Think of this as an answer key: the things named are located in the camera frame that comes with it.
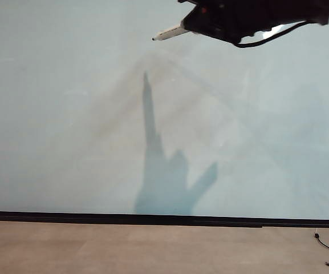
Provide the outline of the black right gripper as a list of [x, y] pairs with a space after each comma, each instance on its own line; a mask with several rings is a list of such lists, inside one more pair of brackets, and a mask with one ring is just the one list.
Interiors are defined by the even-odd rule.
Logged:
[[185, 30], [231, 44], [256, 31], [296, 22], [328, 24], [329, 1], [193, 1]]

